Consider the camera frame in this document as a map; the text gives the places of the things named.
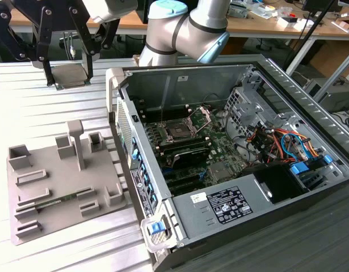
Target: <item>sticker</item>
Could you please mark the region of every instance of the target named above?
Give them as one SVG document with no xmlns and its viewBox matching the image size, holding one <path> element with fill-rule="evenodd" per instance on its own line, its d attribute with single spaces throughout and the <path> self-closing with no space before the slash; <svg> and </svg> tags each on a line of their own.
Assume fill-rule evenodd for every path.
<svg viewBox="0 0 349 272">
<path fill-rule="evenodd" d="M 232 222 L 253 213 L 237 186 L 209 194 L 207 199 L 221 224 Z"/>
<path fill-rule="evenodd" d="M 207 200 L 206 199 L 206 193 L 202 192 L 202 193 L 199 193 L 199 194 L 193 194 L 193 195 L 191 195 L 191 199 L 192 199 L 194 204 L 198 203 L 198 202 L 201 202 L 201 201 L 205 201 L 205 200 Z"/>
<path fill-rule="evenodd" d="M 148 195 L 146 193 L 145 187 L 142 184 L 141 177 L 139 175 L 139 171 L 132 170 L 131 176 L 133 178 L 136 190 L 138 192 L 141 207 L 144 210 L 146 217 L 151 217 L 154 214 L 154 211 L 152 209 L 152 206 L 150 205 L 150 201 L 148 200 Z"/>
<path fill-rule="evenodd" d="M 182 75 L 178 77 L 178 82 L 187 81 L 187 80 L 188 80 L 188 75 Z"/>
</svg>

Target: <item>workbench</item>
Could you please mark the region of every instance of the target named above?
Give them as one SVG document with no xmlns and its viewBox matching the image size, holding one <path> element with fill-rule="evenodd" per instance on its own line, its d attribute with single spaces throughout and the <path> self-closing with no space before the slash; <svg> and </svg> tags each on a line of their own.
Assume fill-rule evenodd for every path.
<svg viewBox="0 0 349 272">
<path fill-rule="evenodd" d="M 272 0 L 264 0 L 264 3 L 273 3 Z M 280 0 L 274 4 L 274 7 L 287 6 L 293 8 L 293 13 L 298 18 L 303 18 L 303 14 L 306 11 L 302 11 L 299 7 L 286 3 L 285 0 Z M 324 24 L 318 26 L 313 35 L 306 42 L 299 54 L 295 57 L 289 68 L 288 74 L 292 74 L 307 52 L 310 50 L 316 40 L 347 40 L 349 41 L 349 34 L 343 32 L 336 26 L 332 25 L 331 19 L 324 18 Z M 30 33 L 32 32 L 31 22 L 17 10 L 12 10 L 12 20 L 10 22 L 13 30 L 17 33 Z M 87 26 L 91 33 L 95 33 L 98 28 L 98 24 L 94 23 L 91 19 L 88 21 Z M 118 35 L 145 35 L 147 25 L 143 24 L 135 11 L 124 16 L 117 30 Z M 298 39 L 300 32 L 294 28 L 281 28 L 277 25 L 275 18 L 268 20 L 263 19 L 257 15 L 249 13 L 247 19 L 239 19 L 228 16 L 227 31 L 230 33 L 230 37 L 252 37 L 252 38 L 270 38 L 270 39 Z"/>
<path fill-rule="evenodd" d="M 236 56 L 243 62 L 264 61 L 261 55 Z M 220 56 L 219 62 L 232 62 Z M 193 63 L 180 58 L 180 63 Z M 52 62 L 52 65 L 68 61 Z M 126 182 L 129 205 L 22 245 L 10 241 L 7 196 L 7 147 L 26 143 L 29 149 L 55 144 L 65 121 L 81 119 L 87 133 L 105 137 L 115 168 L 121 167 L 108 124 L 105 72 L 134 66 L 132 59 L 94 62 L 91 85 L 56 91 L 46 86 L 42 70 L 29 62 L 0 63 L 0 271 L 135 271 L 152 272 L 139 222 Z M 190 271 L 349 271 L 349 186 L 311 209 L 243 237 L 202 258 L 177 267 Z"/>
</svg>

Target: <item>power supply label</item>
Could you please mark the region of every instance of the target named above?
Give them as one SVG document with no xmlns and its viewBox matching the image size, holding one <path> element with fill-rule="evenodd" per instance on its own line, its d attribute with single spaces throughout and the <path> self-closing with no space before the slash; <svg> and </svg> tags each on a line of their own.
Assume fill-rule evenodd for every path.
<svg viewBox="0 0 349 272">
<path fill-rule="evenodd" d="M 144 183 L 142 183 L 141 181 L 139 171 L 132 170 L 131 176 L 133 177 L 134 185 L 135 185 L 136 191 L 138 192 L 141 207 L 146 217 L 150 217 L 154 214 L 154 212 L 150 205 L 150 202 L 148 201 L 148 195 L 146 193 Z"/>
<path fill-rule="evenodd" d="M 229 223 L 253 213 L 237 186 L 209 194 L 207 199 L 221 224 Z"/>
</svg>

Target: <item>wooden table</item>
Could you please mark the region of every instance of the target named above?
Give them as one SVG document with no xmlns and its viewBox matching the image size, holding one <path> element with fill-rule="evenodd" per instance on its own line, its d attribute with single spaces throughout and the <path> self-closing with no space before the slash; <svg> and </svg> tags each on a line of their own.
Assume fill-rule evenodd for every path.
<svg viewBox="0 0 349 272">
<path fill-rule="evenodd" d="M 274 2 L 274 0 L 264 1 L 264 3 L 271 2 Z M 302 11 L 299 7 L 286 3 L 285 0 L 280 0 L 278 3 L 274 3 L 273 6 L 276 8 L 281 6 L 291 7 L 293 8 L 293 13 L 298 18 L 303 18 L 303 14 L 306 13 L 306 11 Z M 324 18 L 323 21 L 324 24 L 317 27 L 311 38 L 306 42 L 302 50 L 291 63 L 287 70 L 288 74 L 294 72 L 295 68 L 299 65 L 316 40 L 349 41 L 349 34 L 332 25 L 331 19 Z M 10 25 L 13 30 L 18 33 L 32 32 L 31 22 L 17 10 L 12 10 Z M 89 20 L 87 25 L 91 33 L 94 33 L 98 27 L 98 24 L 94 23 L 92 20 Z M 121 19 L 117 34 L 145 35 L 146 29 L 147 25 L 143 24 L 136 12 L 133 11 Z M 300 35 L 300 31 L 294 28 L 281 28 L 278 26 L 276 18 L 266 20 L 252 13 L 249 13 L 247 19 L 228 17 L 227 30 L 230 32 L 231 37 L 298 39 Z"/>
</svg>

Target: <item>small circuit board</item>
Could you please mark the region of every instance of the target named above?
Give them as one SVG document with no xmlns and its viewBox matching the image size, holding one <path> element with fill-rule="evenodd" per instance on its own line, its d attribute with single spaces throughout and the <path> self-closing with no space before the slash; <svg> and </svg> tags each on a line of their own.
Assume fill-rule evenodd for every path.
<svg viewBox="0 0 349 272">
<path fill-rule="evenodd" d="M 219 119 L 204 107 L 144 129 L 174 196 L 234 179 L 247 167 Z"/>
</svg>

